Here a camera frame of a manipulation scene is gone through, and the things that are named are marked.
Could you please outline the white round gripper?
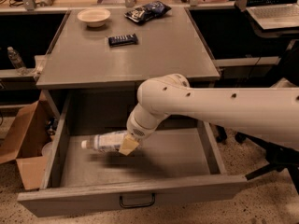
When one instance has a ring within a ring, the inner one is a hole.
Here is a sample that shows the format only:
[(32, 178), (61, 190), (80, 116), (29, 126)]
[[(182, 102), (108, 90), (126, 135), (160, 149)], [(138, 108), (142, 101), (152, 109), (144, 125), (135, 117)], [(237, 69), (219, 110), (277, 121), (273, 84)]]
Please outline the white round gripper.
[(141, 104), (138, 104), (127, 120), (128, 134), (124, 136), (119, 152), (125, 156), (132, 153), (139, 146), (137, 140), (148, 138), (167, 118), (167, 114), (150, 113)]

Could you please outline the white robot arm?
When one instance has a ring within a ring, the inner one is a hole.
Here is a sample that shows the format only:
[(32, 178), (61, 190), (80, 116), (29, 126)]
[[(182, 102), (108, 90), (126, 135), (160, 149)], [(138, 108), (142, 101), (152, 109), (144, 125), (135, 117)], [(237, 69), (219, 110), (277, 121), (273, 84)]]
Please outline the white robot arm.
[(120, 153), (130, 154), (171, 115), (191, 117), (299, 149), (299, 89), (192, 88), (180, 74), (150, 78), (137, 90)]

